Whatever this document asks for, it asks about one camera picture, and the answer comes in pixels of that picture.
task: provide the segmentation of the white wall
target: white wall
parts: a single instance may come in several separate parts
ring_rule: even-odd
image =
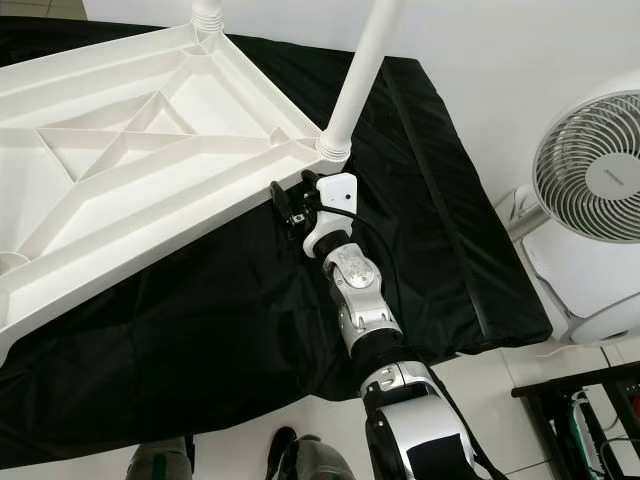
[[[190,0],[84,0],[90,20],[178,25]],[[353,50],[372,0],[226,0],[229,33]],[[492,201],[550,122],[640,67],[638,0],[409,0],[389,54],[420,60]]]

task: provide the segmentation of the black fabric cover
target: black fabric cover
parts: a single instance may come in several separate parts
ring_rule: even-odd
[[[0,61],[150,30],[0,17]],[[352,54],[232,39],[326,126]],[[359,179],[359,213],[395,253],[400,321],[425,362],[548,337],[538,298],[416,60],[385,60],[346,171]],[[384,250],[358,224],[354,238],[380,266],[397,313]],[[0,467],[222,429],[309,394],[352,398],[357,387],[319,265],[287,239],[267,203],[14,345],[0,368]]]

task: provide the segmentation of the white tile floor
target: white tile floor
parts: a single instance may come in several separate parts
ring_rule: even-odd
[[[519,349],[501,349],[476,357],[461,357],[436,367],[472,430],[496,467],[511,480],[553,480],[545,454],[531,429],[519,400],[510,396],[514,386],[545,381],[591,369],[606,361],[597,348],[558,349],[553,342]],[[640,340],[607,347],[613,364],[640,360]],[[603,424],[615,415],[603,392],[589,391]],[[263,478],[269,440],[277,428],[294,427],[299,433],[315,433],[336,447],[357,478],[372,478],[365,444],[364,410],[359,400],[331,403],[314,397],[272,412],[229,430],[196,437],[195,480]],[[624,434],[620,425],[610,438]],[[616,444],[628,474],[637,474],[633,450]],[[133,447],[81,459],[0,471],[0,480],[114,480],[124,478]]]
[[[87,19],[82,0],[0,0],[0,16]]]

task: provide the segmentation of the fan grille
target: fan grille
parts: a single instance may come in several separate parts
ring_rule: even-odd
[[[640,95],[578,108],[545,137],[534,179],[548,213],[599,240],[640,241]]]

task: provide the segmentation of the black mat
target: black mat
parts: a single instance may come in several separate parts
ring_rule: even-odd
[[[0,18],[0,62],[149,30]],[[326,126],[351,54],[232,38]],[[538,298],[417,61],[385,60],[346,171],[359,179],[359,213],[395,252],[400,322],[424,361],[547,338]],[[397,313],[384,251],[354,230]],[[0,368],[0,467],[226,428],[309,394],[352,398],[357,387],[319,265],[264,204],[19,341]]]

